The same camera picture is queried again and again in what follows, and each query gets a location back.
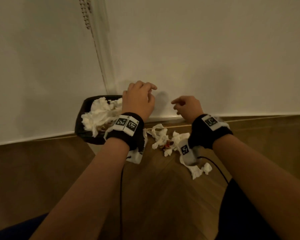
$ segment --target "person's left hand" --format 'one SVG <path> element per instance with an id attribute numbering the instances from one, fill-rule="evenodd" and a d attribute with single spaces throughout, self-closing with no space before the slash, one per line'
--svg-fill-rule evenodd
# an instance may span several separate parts
<path id="1" fill-rule="evenodd" d="M 143 122 L 146 122 L 155 107 L 155 97 L 151 91 L 156 90 L 156 85 L 137 81 L 130 83 L 128 90 L 122 95 L 122 113 L 135 113 Z"/>

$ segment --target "forearm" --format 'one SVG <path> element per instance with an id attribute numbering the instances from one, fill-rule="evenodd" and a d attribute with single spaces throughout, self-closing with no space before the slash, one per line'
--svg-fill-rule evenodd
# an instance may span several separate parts
<path id="1" fill-rule="evenodd" d="M 213 150 L 277 234 L 300 239 L 300 180 L 232 135 Z"/>
<path id="2" fill-rule="evenodd" d="M 124 141 L 109 138 L 31 239 L 96 239 L 128 152 Z"/>

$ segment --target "black cable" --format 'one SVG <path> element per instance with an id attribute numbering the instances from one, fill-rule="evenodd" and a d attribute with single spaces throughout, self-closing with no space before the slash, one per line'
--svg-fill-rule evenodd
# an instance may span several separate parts
<path id="1" fill-rule="evenodd" d="M 121 171 L 121 179 L 120 179 L 120 240 L 123 237 L 124 225 L 122 222 L 122 178 L 124 176 L 124 168 Z"/>
<path id="2" fill-rule="evenodd" d="M 227 178 L 225 177 L 225 175 L 223 174 L 223 172 L 221 171 L 221 169 L 214 163 L 214 161 L 212 161 L 211 159 L 209 159 L 208 157 L 205 157 L 205 156 L 199 156 L 199 157 L 197 157 L 197 159 L 200 159 L 200 158 L 205 158 L 205 159 L 209 160 L 210 162 L 212 162 L 216 166 L 216 168 L 219 170 L 219 172 L 221 173 L 221 175 L 223 176 L 223 178 L 227 182 L 227 184 L 229 184 Z"/>

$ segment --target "black trash bin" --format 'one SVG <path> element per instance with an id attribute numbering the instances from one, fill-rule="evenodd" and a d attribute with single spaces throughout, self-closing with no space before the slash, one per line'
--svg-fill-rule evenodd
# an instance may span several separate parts
<path id="1" fill-rule="evenodd" d="M 86 131 L 84 129 L 84 125 L 82 124 L 82 118 L 81 115 L 84 115 L 85 113 L 90 112 L 91 110 L 91 105 L 94 100 L 103 98 L 108 100 L 118 100 L 119 98 L 122 98 L 121 95 L 101 95 L 101 96 L 94 96 L 94 97 L 89 97 L 83 101 L 83 104 L 81 106 L 81 109 L 78 113 L 77 119 L 75 121 L 75 128 L 74 132 L 77 136 L 79 136 L 83 141 L 90 143 L 90 144 L 95 144 L 95 145 L 103 145 L 105 143 L 104 140 L 104 132 L 100 132 L 96 137 L 92 137 L 92 131 Z"/>

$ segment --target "metal chain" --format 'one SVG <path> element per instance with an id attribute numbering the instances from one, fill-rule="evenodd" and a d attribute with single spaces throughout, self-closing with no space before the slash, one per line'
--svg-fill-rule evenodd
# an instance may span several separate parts
<path id="1" fill-rule="evenodd" d="M 87 4 L 84 0 L 79 0 L 79 3 L 80 3 L 81 12 L 83 15 L 84 24 L 86 25 L 87 29 L 91 29 L 89 15 L 87 12 L 87 6 L 88 6 L 88 11 L 91 13 L 90 0 L 87 0 Z"/>

